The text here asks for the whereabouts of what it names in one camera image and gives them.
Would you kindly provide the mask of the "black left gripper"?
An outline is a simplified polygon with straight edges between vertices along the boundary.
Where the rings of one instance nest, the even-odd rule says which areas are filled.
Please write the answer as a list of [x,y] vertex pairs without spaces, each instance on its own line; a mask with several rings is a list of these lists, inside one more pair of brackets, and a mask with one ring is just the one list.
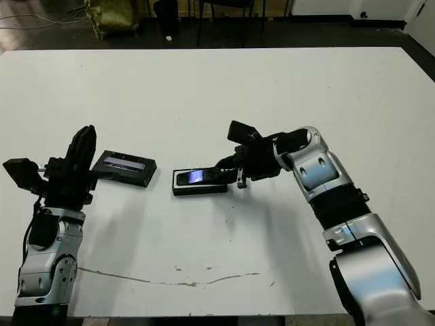
[[48,179],[43,197],[45,205],[82,209],[92,202],[99,179],[116,180],[118,173],[90,170],[96,150],[97,134],[93,125],[81,128],[73,136],[66,158],[50,158],[45,165]]

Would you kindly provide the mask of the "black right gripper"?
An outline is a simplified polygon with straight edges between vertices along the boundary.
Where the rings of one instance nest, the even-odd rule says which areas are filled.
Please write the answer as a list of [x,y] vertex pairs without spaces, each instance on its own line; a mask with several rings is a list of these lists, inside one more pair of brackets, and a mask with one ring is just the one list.
[[273,178],[281,172],[281,166],[275,159],[273,141],[262,139],[248,145],[235,147],[235,153],[221,159],[211,169],[210,184],[231,184],[237,182],[237,187],[247,187],[246,180],[259,181]]

